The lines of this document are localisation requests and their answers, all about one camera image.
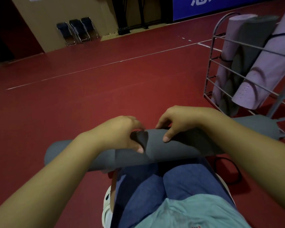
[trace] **rolled yoga mat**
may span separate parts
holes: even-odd
[[[249,18],[256,17],[255,14],[244,14],[238,15],[229,18],[228,26],[226,30],[226,39],[236,41],[239,34],[239,29],[241,25]],[[221,64],[230,68],[233,57],[236,53],[236,49],[239,47],[237,43],[224,41],[223,50],[221,53]],[[218,85],[220,88],[223,88],[227,77],[229,75],[229,70],[219,66],[217,73],[216,73],[216,80],[215,84]],[[215,104],[218,104],[221,99],[221,90],[216,86],[213,87],[211,101]]]
[[[273,139],[279,139],[279,128],[274,120],[254,115],[234,118],[235,121],[260,134]],[[109,149],[103,151],[91,164],[89,171],[114,170],[120,167],[143,165],[162,161],[194,158],[197,156],[211,156],[221,154],[223,151],[198,128],[181,132],[168,143],[163,142],[167,130],[146,130],[132,132],[131,138],[140,143],[144,153],[140,154],[132,149]],[[44,163],[47,165],[60,154],[72,140],[53,143],[46,151]]]
[[[265,49],[285,54],[285,14],[272,36]],[[262,51],[247,74],[247,79],[273,90],[284,75],[285,57]],[[268,91],[245,80],[232,101],[245,108],[256,109],[262,105],[269,94]]]
[[[247,19],[239,30],[238,41],[264,47],[274,31],[278,19],[278,16],[258,16]],[[260,53],[260,49],[239,45],[231,69],[242,76],[246,76]],[[243,80],[243,78],[231,72],[223,90],[230,96],[234,96]],[[235,104],[226,94],[222,95],[219,108],[230,117],[235,116],[239,111],[239,105]]]

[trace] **chair backrest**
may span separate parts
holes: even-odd
[[[88,32],[91,32],[91,31],[95,30],[94,26],[92,24],[92,21],[91,21],[91,19],[89,17],[82,18],[81,22],[84,24],[84,26],[86,27]]]
[[[56,26],[64,38],[72,37],[69,26],[66,22],[57,23]]]
[[[73,26],[79,35],[85,35],[86,31],[84,29],[84,25],[78,19],[73,19],[69,21],[70,25]]]

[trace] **black folding chair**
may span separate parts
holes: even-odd
[[[93,22],[91,21],[91,19],[89,17],[86,18],[82,18],[81,19],[82,24],[84,24],[87,33],[89,34],[89,36],[93,39],[96,39],[99,37],[98,32],[93,24]]]
[[[76,40],[74,38],[74,32],[72,28],[66,22],[61,22],[56,24],[57,29],[65,40],[67,46],[76,45]]]
[[[79,42],[84,42],[84,41],[89,41],[90,35],[87,33],[84,25],[82,24],[82,22],[78,19],[73,19],[69,21],[73,31],[76,34],[76,37],[78,39]]]

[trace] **forearm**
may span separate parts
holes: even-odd
[[[53,227],[91,162],[97,142],[78,136],[51,163],[0,206],[0,227]]]
[[[250,130],[219,111],[209,111],[202,129],[285,207],[285,144]]]

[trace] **denim shorts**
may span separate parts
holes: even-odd
[[[166,198],[217,195],[236,206],[204,157],[120,169],[111,228],[135,227]]]

